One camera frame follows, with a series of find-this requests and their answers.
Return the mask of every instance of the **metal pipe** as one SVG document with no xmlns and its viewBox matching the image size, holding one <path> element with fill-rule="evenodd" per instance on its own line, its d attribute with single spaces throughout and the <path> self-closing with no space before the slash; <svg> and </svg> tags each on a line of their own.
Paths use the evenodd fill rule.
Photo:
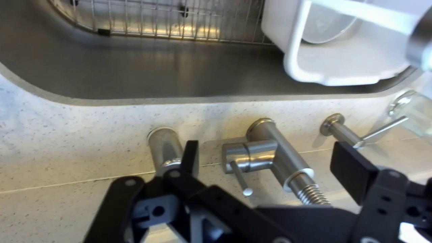
<svg viewBox="0 0 432 243">
<path fill-rule="evenodd" d="M 251 195 L 254 193 L 254 191 L 251 189 L 251 186 L 248 186 L 248 185 L 246 184 L 244 177 L 243 177 L 243 173 L 240 172 L 238 164 L 234 162 L 234 161 L 231 161 L 231 162 L 230 162 L 230 166 L 231 166 L 235 177 L 236 177 L 238 181 L 239 181 L 239 185 L 240 185 L 240 188 L 242 188 L 242 193 L 243 193 L 246 197 L 251 196 Z"/>
<path fill-rule="evenodd" d="M 169 169 L 180 168 L 184 150 L 176 131 L 169 128 L 153 130 L 147 139 L 158 177 Z"/>
<path fill-rule="evenodd" d="M 269 169 L 277 147 L 278 145 L 274 141 L 225 143 L 221 149 L 225 159 L 225 173 L 232 173 L 230 162 L 236 162 L 243 173 Z"/>
<path fill-rule="evenodd" d="M 398 118 L 398 119 L 393 120 L 392 123 L 389 123 L 389 124 L 386 124 L 386 126 L 383 126 L 383 127 L 381 127 L 381 128 L 365 135 L 363 141 L 367 142 L 367 141 L 373 139 L 374 137 L 378 137 L 378 135 L 392 130 L 393 127 L 397 127 L 397 126 L 405 123 L 406 120 L 408 120 L 406 116 Z"/>
<path fill-rule="evenodd" d="M 292 191 L 302 204 L 327 205 L 313 181 L 313 170 L 300 157 L 294 147 L 277 130 L 275 123 L 263 118 L 257 120 L 246 134 L 248 141 L 277 141 L 278 149 L 271 165 L 271 172 L 285 191 Z"/>
</svg>

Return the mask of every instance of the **faucet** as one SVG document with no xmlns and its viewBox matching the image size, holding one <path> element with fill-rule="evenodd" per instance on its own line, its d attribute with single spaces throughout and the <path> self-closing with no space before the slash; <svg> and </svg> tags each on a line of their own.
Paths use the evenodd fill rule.
<svg viewBox="0 0 432 243">
<path fill-rule="evenodd" d="M 236 176 L 244 196 L 252 195 L 252 189 L 243 178 L 243 173 L 270 169 L 282 189 L 293 192 L 302 204 L 328 205 L 313 181 L 313 170 L 271 119 L 263 118 L 252 123 L 246 138 L 247 143 L 223 146 L 224 170 Z"/>
</svg>

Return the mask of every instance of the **chrome cylinder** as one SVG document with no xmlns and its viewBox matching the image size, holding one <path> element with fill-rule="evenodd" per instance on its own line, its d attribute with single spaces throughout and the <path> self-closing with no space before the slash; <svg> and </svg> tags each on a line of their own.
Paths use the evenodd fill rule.
<svg viewBox="0 0 432 243">
<path fill-rule="evenodd" d="M 176 131 L 158 128 L 151 131 L 147 139 L 158 177 L 163 176 L 169 169 L 180 168 L 184 150 Z"/>
<path fill-rule="evenodd" d="M 277 130 L 274 122 L 269 118 L 257 120 L 247 130 L 246 138 L 251 142 L 259 141 L 277 141 L 278 149 L 275 151 L 274 166 L 275 176 L 279 184 L 284 186 L 293 176 L 305 173 L 313 178 L 313 170 L 300 157 L 294 147 L 284 138 Z"/>
<path fill-rule="evenodd" d="M 335 123 L 331 127 L 331 132 L 338 141 L 344 141 L 348 145 L 351 145 L 354 149 L 360 149 L 365 146 L 365 141 L 359 135 L 354 134 L 354 131 L 351 131 L 344 124 Z"/>
<path fill-rule="evenodd" d="M 274 141 L 250 143 L 225 143 L 221 155 L 225 159 L 225 173 L 232 173 L 230 162 L 236 162 L 243 173 L 269 169 L 278 145 Z"/>
</svg>

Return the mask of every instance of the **metal bolt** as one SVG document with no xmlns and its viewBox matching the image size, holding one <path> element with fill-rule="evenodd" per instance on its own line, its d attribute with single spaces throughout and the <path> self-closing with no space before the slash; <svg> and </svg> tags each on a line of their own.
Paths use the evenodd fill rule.
<svg viewBox="0 0 432 243">
<path fill-rule="evenodd" d="M 328 116 L 324 122 L 323 122 L 323 124 L 321 124 L 321 127 L 320 127 L 320 132 L 324 135 L 324 137 L 329 137 L 329 135 L 332 135 L 332 127 L 333 127 L 333 124 L 336 124 L 336 123 L 339 123 L 339 124 L 343 124 L 346 122 L 346 118 L 343 116 L 343 115 L 340 115 L 340 114 L 333 114 L 333 115 L 331 115 L 331 116 Z"/>
<path fill-rule="evenodd" d="M 292 243 L 292 240 L 286 239 L 286 238 L 275 238 L 273 240 L 273 243 Z"/>
<path fill-rule="evenodd" d="M 127 181 L 124 182 L 126 186 L 134 186 L 135 184 L 136 184 L 135 180 L 127 180 Z"/>
<path fill-rule="evenodd" d="M 180 177 L 180 172 L 178 170 L 173 170 L 169 174 L 171 178 L 178 178 Z"/>
<path fill-rule="evenodd" d="M 379 243 L 379 240 L 377 240 L 375 238 L 366 236 L 360 239 L 360 243 Z"/>
</svg>

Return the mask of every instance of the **metal rod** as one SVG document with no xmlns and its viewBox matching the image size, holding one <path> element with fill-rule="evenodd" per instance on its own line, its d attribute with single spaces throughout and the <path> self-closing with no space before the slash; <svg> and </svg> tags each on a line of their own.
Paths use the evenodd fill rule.
<svg viewBox="0 0 432 243">
<path fill-rule="evenodd" d="M 227 2 L 224 2 L 224 8 L 223 8 L 224 11 L 227 11 L 227 14 L 225 14 L 225 16 L 228 15 L 230 16 L 230 6 L 227 7 Z M 220 35 L 220 39 L 221 41 L 225 41 L 225 39 L 230 39 L 230 33 L 228 33 L 228 30 L 230 30 L 230 18 L 224 18 L 224 27 L 223 27 L 223 30 L 224 30 L 224 37 L 221 37 Z"/>
<path fill-rule="evenodd" d="M 158 37 L 158 33 L 159 33 L 159 23 L 158 23 L 158 11 L 159 11 L 159 0 L 155 0 L 155 6 L 154 6 L 154 30 L 155 30 L 155 35 L 154 37 Z"/>
<path fill-rule="evenodd" d="M 213 19 L 213 7 L 215 7 L 215 2 L 209 2 L 211 4 L 211 12 L 208 15 L 208 24 L 207 24 L 207 38 L 205 41 L 208 42 L 209 37 L 211 37 L 211 27 L 212 27 L 212 19 Z"/>
<path fill-rule="evenodd" d="M 219 27 L 223 30 L 223 31 L 225 31 L 227 29 L 224 29 L 224 27 L 227 27 L 227 20 L 225 20 L 225 18 L 221 18 L 221 15 L 219 15 L 217 14 L 217 23 L 219 23 Z M 220 42 L 220 39 L 221 39 L 221 34 L 223 34 L 223 31 L 219 31 L 219 34 L 217 34 L 217 42 Z"/>
<path fill-rule="evenodd" d="M 127 34 L 127 29 L 128 29 L 128 26 L 127 26 L 127 0 L 124 0 L 124 4 L 123 4 L 123 7 L 124 7 L 124 34 Z"/>
<path fill-rule="evenodd" d="M 392 130 L 393 127 L 397 127 L 397 126 L 405 123 L 406 120 L 408 120 L 406 116 L 398 118 L 398 119 L 393 120 L 392 123 L 389 123 L 389 124 L 386 124 L 386 126 L 383 126 L 383 127 L 381 127 L 381 128 L 365 135 L 363 141 L 367 142 L 367 141 L 373 139 L 374 137 L 378 137 L 379 134 L 383 134 L 383 132 Z"/>
<path fill-rule="evenodd" d="M 257 22 L 255 22 L 255 30 L 254 30 L 254 37 L 252 37 L 252 42 L 255 41 L 255 37 L 257 37 L 257 31 L 258 31 L 258 27 L 259 27 L 259 16 L 262 15 L 263 12 L 263 8 L 265 8 L 265 0 L 261 2 L 259 4 L 259 12 L 258 12 L 258 16 L 257 16 Z"/>
<path fill-rule="evenodd" d="M 139 14 L 140 14 L 139 31 L 140 31 L 140 35 L 144 35 L 144 0 L 140 0 Z"/>
<path fill-rule="evenodd" d="M 95 0 L 92 0 L 92 23 L 93 23 L 93 31 L 96 31 Z"/>
<path fill-rule="evenodd" d="M 239 181 L 239 185 L 240 185 L 240 188 L 242 188 L 242 193 L 243 193 L 246 197 L 251 196 L 251 195 L 254 193 L 254 191 L 246 184 L 244 177 L 243 177 L 243 173 L 240 172 L 238 164 L 234 162 L 234 161 L 231 161 L 231 162 L 230 162 L 230 166 L 231 166 L 235 177 L 236 177 L 238 181 Z"/>
<path fill-rule="evenodd" d="M 247 31 L 247 22 L 248 22 L 248 18 L 250 18 L 250 15 L 251 15 L 252 2 L 254 2 L 254 0 L 250 0 L 250 2 L 248 2 L 247 14 L 246 14 L 246 18 L 244 18 L 244 33 Z"/>
<path fill-rule="evenodd" d="M 201 7 L 201 2 L 198 2 L 197 7 L 196 7 L 196 15 L 194 15 L 194 23 L 192 24 L 194 27 L 194 37 L 193 39 L 197 39 L 198 38 L 198 20 L 200 20 L 200 7 Z"/>
<path fill-rule="evenodd" d="M 181 29 L 181 39 L 185 39 L 185 29 L 186 29 L 186 19 L 188 18 L 182 18 L 182 29 Z"/>
<path fill-rule="evenodd" d="M 338 141 L 347 142 L 354 149 L 360 149 L 365 146 L 365 141 L 342 123 L 333 123 L 331 132 Z"/>
<path fill-rule="evenodd" d="M 74 23 L 78 24 L 77 0 L 73 0 L 73 18 Z"/>
<path fill-rule="evenodd" d="M 111 0 L 108 0 L 107 4 L 108 4 L 109 31 L 113 31 Z"/>
<path fill-rule="evenodd" d="M 231 26 L 230 26 L 230 29 L 231 29 L 231 39 L 236 39 L 235 33 L 238 31 L 236 30 L 236 23 L 239 22 L 239 16 L 235 12 L 235 10 L 232 11 L 232 14 L 230 12 L 228 16 L 232 16 L 232 22 L 231 22 Z"/>
<path fill-rule="evenodd" d="M 169 19 L 173 19 L 173 7 L 174 7 L 174 0 L 171 0 L 171 4 L 170 4 L 170 16 Z M 167 33 L 167 38 L 171 38 L 173 35 L 173 23 L 174 20 L 166 20 L 166 24 L 169 26 L 169 33 Z"/>
<path fill-rule="evenodd" d="M 166 37 L 169 37 L 169 24 L 167 24 L 167 15 L 169 15 L 170 12 L 169 11 L 165 11 L 163 12 L 163 15 L 165 15 L 165 18 L 163 18 L 163 22 L 165 22 L 165 35 Z"/>
</svg>

